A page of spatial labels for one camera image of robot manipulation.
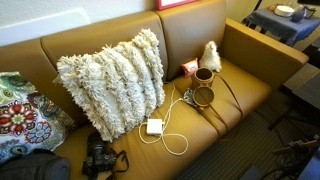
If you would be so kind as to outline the tan leather sofa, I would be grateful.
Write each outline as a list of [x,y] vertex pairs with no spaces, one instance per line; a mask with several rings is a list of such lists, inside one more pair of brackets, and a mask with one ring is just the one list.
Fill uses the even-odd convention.
[[[296,49],[229,19],[225,0],[197,0],[167,10],[144,11],[0,47],[0,73],[18,72],[76,122],[77,128],[52,151],[70,161],[70,180],[83,179],[88,136],[99,132],[63,86],[57,62],[63,56],[94,54],[105,46],[129,42],[143,29],[151,30],[159,40],[165,100],[130,132],[113,141],[102,139],[116,153],[127,153],[129,169],[116,173],[116,180],[171,180],[228,132],[211,111],[206,110],[218,129],[182,100],[191,87],[191,76],[184,76],[182,64],[197,58],[198,69],[205,68],[199,61],[209,41],[216,43],[222,66],[220,72],[213,72],[227,81],[243,117],[307,60]],[[236,102],[220,78],[214,80],[213,90],[212,105],[231,130],[242,120]],[[162,120],[161,135],[146,133],[148,119]]]

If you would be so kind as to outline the white power adapter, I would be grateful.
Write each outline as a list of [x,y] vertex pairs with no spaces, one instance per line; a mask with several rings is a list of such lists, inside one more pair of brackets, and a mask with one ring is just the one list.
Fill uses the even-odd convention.
[[161,119],[148,119],[146,133],[148,135],[161,135],[163,122]]

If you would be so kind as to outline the shaggy cream pillow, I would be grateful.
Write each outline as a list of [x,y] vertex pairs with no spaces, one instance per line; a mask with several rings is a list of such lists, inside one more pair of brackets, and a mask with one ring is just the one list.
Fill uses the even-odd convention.
[[57,69],[105,141],[130,132],[165,100],[159,40],[149,29],[94,54],[63,56]]

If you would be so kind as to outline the white fluffy plush toy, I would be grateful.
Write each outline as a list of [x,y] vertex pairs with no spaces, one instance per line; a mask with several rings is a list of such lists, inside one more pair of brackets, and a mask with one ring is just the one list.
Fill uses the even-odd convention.
[[199,65],[216,72],[220,72],[222,70],[221,59],[214,41],[209,41],[206,44],[204,53],[199,61]]

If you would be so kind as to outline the red framed picture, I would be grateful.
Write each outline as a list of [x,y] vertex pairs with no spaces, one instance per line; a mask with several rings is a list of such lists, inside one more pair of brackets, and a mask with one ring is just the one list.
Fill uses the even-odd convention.
[[195,2],[196,0],[157,0],[157,9],[165,10],[168,8]]

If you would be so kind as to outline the floral patterned pillow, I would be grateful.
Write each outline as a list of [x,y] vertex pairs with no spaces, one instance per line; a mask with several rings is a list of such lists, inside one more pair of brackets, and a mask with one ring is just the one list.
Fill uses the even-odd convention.
[[34,149],[53,151],[77,128],[58,105],[18,72],[0,73],[0,162]]

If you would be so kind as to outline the blue cloth side table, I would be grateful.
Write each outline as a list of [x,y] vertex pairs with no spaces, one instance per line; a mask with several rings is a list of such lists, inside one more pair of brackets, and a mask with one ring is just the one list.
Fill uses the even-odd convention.
[[267,9],[258,9],[242,20],[242,24],[254,24],[265,31],[279,37],[286,45],[293,46],[304,40],[320,25],[320,18],[312,16],[293,22],[290,17],[276,15]]

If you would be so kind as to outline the white bowl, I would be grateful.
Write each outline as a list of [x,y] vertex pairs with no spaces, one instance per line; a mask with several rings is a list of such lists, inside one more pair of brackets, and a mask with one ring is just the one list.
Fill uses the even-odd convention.
[[279,5],[274,10],[274,13],[276,15],[282,16],[282,17],[290,17],[294,12],[294,9],[289,6]]

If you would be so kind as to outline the dark blue teapot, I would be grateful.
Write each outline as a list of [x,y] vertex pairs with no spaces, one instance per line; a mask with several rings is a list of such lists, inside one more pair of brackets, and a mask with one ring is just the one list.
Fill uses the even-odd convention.
[[299,7],[291,16],[292,22],[300,22],[303,19],[310,18],[316,12],[316,8],[311,6],[301,6]]

